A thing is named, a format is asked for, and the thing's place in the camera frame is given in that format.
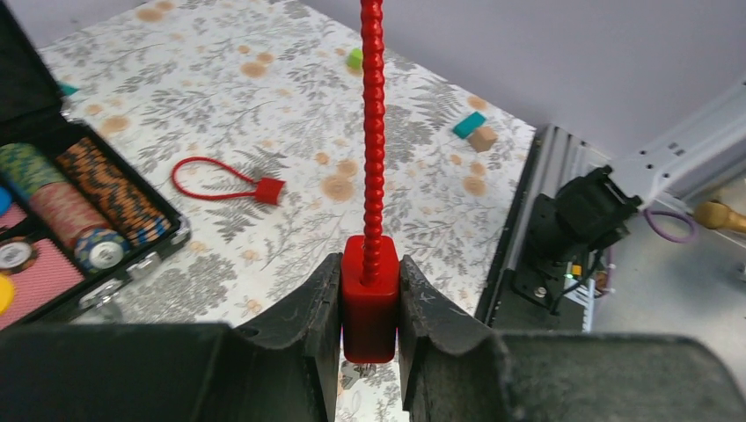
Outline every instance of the wooden handle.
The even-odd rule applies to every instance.
[[[694,210],[694,221],[708,229],[733,230],[746,233],[746,215],[717,202],[703,202]]]

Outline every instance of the blue object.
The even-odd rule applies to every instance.
[[[466,137],[471,135],[477,127],[482,126],[485,121],[485,116],[481,115],[479,112],[474,112],[472,115],[464,119],[464,121],[457,124],[456,127],[453,128],[453,133],[461,139],[466,139]]]
[[[11,207],[11,204],[13,203],[13,198],[11,198],[11,195],[0,187],[0,215],[4,215],[8,212],[8,208]]]
[[[63,84],[62,82],[58,82],[57,84],[60,85],[60,89],[62,90],[62,94],[64,94],[65,97],[69,97],[70,95],[72,95],[72,94],[80,91],[78,88],[76,88],[76,87],[74,87],[72,85]]]

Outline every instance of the poker chip case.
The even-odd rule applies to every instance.
[[[191,236],[187,219],[96,131],[0,1],[0,329],[109,309]]]

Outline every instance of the gray wall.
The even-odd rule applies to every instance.
[[[140,0],[6,0],[37,46]],[[353,28],[357,0],[304,0]],[[633,151],[746,72],[744,0],[385,0],[387,43],[534,125]]]
[[[134,9],[143,0],[3,0],[36,47]]]

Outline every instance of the leaf pattern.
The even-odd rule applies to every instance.
[[[129,322],[241,324],[362,233],[362,78],[345,63],[359,46],[357,31],[297,0],[159,0],[41,50],[81,90],[73,116],[192,224],[185,250],[122,289]],[[393,51],[384,58],[385,232],[472,312],[534,129]],[[482,154],[450,132],[475,106],[499,136]],[[181,195],[171,169],[189,156],[286,181],[281,205]],[[255,189],[210,165],[178,178],[205,194]],[[409,420],[398,359],[345,365],[337,420]]]

